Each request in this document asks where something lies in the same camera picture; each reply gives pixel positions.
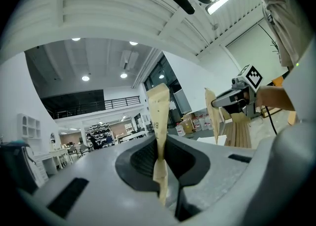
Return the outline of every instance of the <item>black railing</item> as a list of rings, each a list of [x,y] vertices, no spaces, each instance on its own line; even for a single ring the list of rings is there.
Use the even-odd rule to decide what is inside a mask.
[[[80,114],[93,113],[97,111],[110,110],[125,106],[131,106],[140,104],[139,96],[124,97],[106,101],[96,101],[89,104],[76,105],[68,107],[66,109],[59,109],[55,111],[49,111],[49,114],[53,119],[61,119],[70,116],[76,116]]]

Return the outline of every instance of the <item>white wall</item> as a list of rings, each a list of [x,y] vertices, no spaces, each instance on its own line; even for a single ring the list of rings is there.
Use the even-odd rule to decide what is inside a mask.
[[[225,47],[221,45],[212,49],[210,54],[204,56],[200,60],[199,66],[211,72],[220,80],[225,86],[225,90],[232,87],[232,78],[240,72],[229,54],[225,51]]]
[[[104,88],[103,89],[104,100],[111,100],[116,98],[134,97],[139,96],[138,89],[132,89],[131,87],[116,87],[116,88]]]
[[[58,127],[43,106],[30,77],[25,54],[20,53],[0,66],[0,135],[3,141],[17,140],[17,114],[40,121],[42,148],[48,152],[50,134],[60,146]]]
[[[193,112],[206,107],[205,88],[220,94],[231,88],[232,77],[238,74],[238,68],[220,47],[206,55],[199,65],[168,52],[164,54]]]
[[[266,21],[261,21],[260,25],[275,40]],[[257,25],[229,45],[227,49],[240,66],[254,65],[263,76],[263,84],[267,85],[287,72],[286,67],[281,67],[277,53],[273,52],[276,48],[271,44],[270,37]]]

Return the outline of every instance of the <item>black cable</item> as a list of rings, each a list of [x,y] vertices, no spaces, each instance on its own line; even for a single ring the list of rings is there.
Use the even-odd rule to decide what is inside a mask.
[[[271,118],[271,115],[270,115],[270,112],[269,112],[267,106],[266,106],[266,111],[267,111],[268,116],[269,116],[269,118],[270,118],[270,122],[271,122],[271,125],[272,125],[272,127],[273,127],[273,130],[275,131],[275,134],[277,135],[276,128],[275,128],[275,126],[273,125],[273,121],[272,121],[272,118]]]

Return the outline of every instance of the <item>cardboard box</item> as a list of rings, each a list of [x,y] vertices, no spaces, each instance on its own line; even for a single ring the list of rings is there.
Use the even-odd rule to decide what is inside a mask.
[[[186,120],[180,122],[180,125],[183,127],[184,132],[186,134],[191,134],[194,132],[194,126],[193,126],[191,119],[186,119]]]
[[[183,120],[187,120],[187,119],[193,120],[194,118],[195,118],[194,113],[188,113],[188,114],[183,115]]]

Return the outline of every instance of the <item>white shelf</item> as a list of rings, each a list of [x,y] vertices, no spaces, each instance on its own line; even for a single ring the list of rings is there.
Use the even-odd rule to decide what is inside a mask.
[[[18,139],[27,143],[34,153],[41,153],[42,140],[40,121],[25,114],[18,114],[17,117]]]

